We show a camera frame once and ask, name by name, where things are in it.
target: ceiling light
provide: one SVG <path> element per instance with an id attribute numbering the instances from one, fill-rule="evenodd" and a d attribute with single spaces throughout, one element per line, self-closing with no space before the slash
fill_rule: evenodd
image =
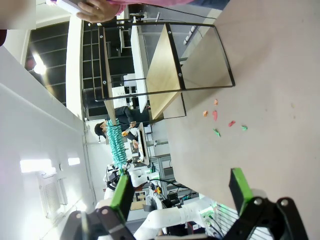
<path id="1" fill-rule="evenodd" d="M 49 6 L 56 5 L 56 4 L 57 4 L 56 2 L 57 2 L 56 0 L 46 0 L 46 1 L 45 1 L 45 3 L 46 3 L 47 5 L 49 5 Z"/>
<path id="2" fill-rule="evenodd" d="M 38 172 L 51 170 L 50 159 L 32 159 L 32 160 L 21 160 L 20 167 L 22 173 Z"/>
<path id="3" fill-rule="evenodd" d="M 44 65 L 43 63 L 37 63 L 34 68 L 33 68 L 34 72 L 36 74 L 40 74 L 43 75 L 46 73 L 47 67 L 46 65 Z"/>
<path id="4" fill-rule="evenodd" d="M 69 166 L 80 164 L 80 158 L 79 157 L 68 158 L 68 163 L 69 163 Z"/>

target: cable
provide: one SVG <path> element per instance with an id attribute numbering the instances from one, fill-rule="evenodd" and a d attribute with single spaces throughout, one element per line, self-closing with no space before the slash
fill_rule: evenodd
<path id="1" fill-rule="evenodd" d="M 222 234 L 221 234 L 214 226 L 212 226 L 212 225 L 210 224 L 209 227 L 210 227 L 210 228 L 213 228 L 213 230 L 214 230 L 217 234 L 219 234 L 219 236 L 220 236 L 221 239 L 224 238 L 224 237 L 222 236 Z"/>
<path id="2" fill-rule="evenodd" d="M 174 19 L 169 19 L 169 18 L 159 18 L 159 20 L 164 20 L 164 21 L 167 20 L 167 21 L 176 21 L 176 22 L 186 23 L 186 21 L 174 20 Z M 198 26 L 196 26 L 195 29 L 198 31 L 198 33 L 200 34 L 201 38 L 203 39 L 204 36 L 202 36 L 201 32 L 198 29 Z"/>
<path id="3" fill-rule="evenodd" d="M 167 200 L 163 193 L 161 193 L 161 196 L 163 197 L 164 200 Z"/>
<path id="4" fill-rule="evenodd" d="M 151 179 L 150 182 L 151 181 L 160 181 L 160 182 L 164 182 L 164 183 L 167 183 L 167 184 L 172 184 L 173 186 L 176 186 L 177 188 L 190 189 L 190 188 L 188 188 L 186 186 L 179 186 L 179 185 L 173 183 L 172 181 L 167 181 L 167 180 L 162 180 L 162 179 Z"/>
<path id="5" fill-rule="evenodd" d="M 221 226 L 218 224 L 218 222 L 217 222 L 211 215 L 209 216 L 209 218 L 215 222 L 215 224 L 219 227 L 221 233 L 224 234 L 224 232 L 222 231 L 222 228 L 221 228 Z"/>
<path id="6" fill-rule="evenodd" d="M 156 8 L 167 9 L 167 10 L 175 11 L 175 12 L 182 13 L 182 14 L 189 14 L 189 15 L 197 16 L 197 17 L 204 18 L 204 19 L 216 19 L 215 17 L 202 16 L 202 15 L 198 15 L 198 14 L 194 14 L 194 13 L 190 13 L 190 12 L 175 10 L 175 9 L 168 8 L 168 7 L 165 7 L 165 6 L 157 6 L 157 5 L 152 5 L 152 4 L 148 4 L 148 6 L 153 6 L 153 7 L 156 7 Z"/>

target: hand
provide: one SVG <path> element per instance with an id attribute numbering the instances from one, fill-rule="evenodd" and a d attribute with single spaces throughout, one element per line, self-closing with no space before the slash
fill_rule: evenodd
<path id="1" fill-rule="evenodd" d="M 132 121 L 132 122 L 130 122 L 130 128 L 134 128 L 135 127 L 135 125 L 137 124 L 137 122 L 136 121 Z"/>
<path id="2" fill-rule="evenodd" d="M 84 2 L 79 2 L 78 6 L 91 15 L 83 12 L 78 12 L 76 16 L 92 24 L 110 21 L 115 17 L 120 8 L 119 5 L 110 4 L 107 0 L 87 0 L 86 2 L 91 4 L 92 6 Z"/>
<path id="3" fill-rule="evenodd" d="M 137 149 L 138 147 L 139 147 L 139 143 L 138 143 L 138 141 L 137 140 L 132 140 L 132 144 L 133 144 L 133 147 L 135 148 L 135 149 Z"/>

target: table surface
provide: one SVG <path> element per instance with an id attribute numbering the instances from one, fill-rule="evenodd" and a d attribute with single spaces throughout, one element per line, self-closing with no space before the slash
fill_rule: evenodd
<path id="1" fill-rule="evenodd" d="M 139 36 L 139 26 L 132 26 L 130 41 L 135 78 L 143 79 L 148 73 L 148 61 L 143 36 Z M 136 90 L 138 94 L 147 92 L 145 80 L 136 80 Z M 147 105 L 147 100 L 146 95 L 138 96 L 141 113 Z"/>
<path id="2" fill-rule="evenodd" d="M 146 164 L 146 165 L 149 165 L 150 161 L 149 161 L 149 152 L 148 152 L 148 147 L 147 147 L 147 141 L 148 140 L 147 140 L 147 136 L 146 136 L 146 133 L 145 133 L 144 124 L 142 122 L 140 122 L 139 127 L 138 127 L 139 152 L 140 152 L 140 148 L 141 148 L 141 150 L 142 150 L 142 148 L 144 149 L 145 156 L 143 158 L 143 163 Z"/>
<path id="3" fill-rule="evenodd" d="M 231 0 L 215 25 L 236 86 L 184 92 L 187 116 L 166 120 L 178 182 L 234 208 L 240 167 L 271 201 L 294 199 L 310 239 L 320 239 L 319 16 L 316 0 Z"/>
<path id="4" fill-rule="evenodd" d="M 165 25 L 154 51 L 146 77 L 146 85 L 148 92 L 180 89 L 174 56 Z M 149 95 L 152 119 L 157 119 L 178 95 L 179 92 Z"/>

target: white wall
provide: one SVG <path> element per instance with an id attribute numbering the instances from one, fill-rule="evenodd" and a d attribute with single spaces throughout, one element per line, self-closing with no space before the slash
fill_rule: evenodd
<path id="1" fill-rule="evenodd" d="M 66 108 L 83 119 L 81 102 L 81 42 L 82 20 L 72 16 L 69 22 L 66 47 L 65 97 Z"/>
<path id="2" fill-rule="evenodd" d="M 25 66 L 30 30 L 15 29 L 8 30 L 3 46 L 14 56 L 14 58 Z"/>
<path id="3" fill-rule="evenodd" d="M 43 213 L 34 173 L 21 173 L 20 161 L 51 159 L 63 179 L 67 209 L 94 197 L 83 149 L 84 124 L 0 47 L 0 224 L 2 239 L 39 239 L 52 229 Z M 80 158 L 69 166 L 68 158 Z M 50 235 L 59 234 L 64 221 Z"/>
<path id="4" fill-rule="evenodd" d="M 98 143 L 99 137 L 95 134 L 95 125 L 103 121 L 104 119 L 85 122 L 87 127 L 87 132 L 85 133 L 86 146 L 97 201 L 104 199 L 105 193 L 103 189 L 106 188 L 106 184 L 103 178 L 106 174 L 107 165 L 113 162 L 110 145 L 105 143 L 104 137 L 100 137 L 101 143 Z"/>

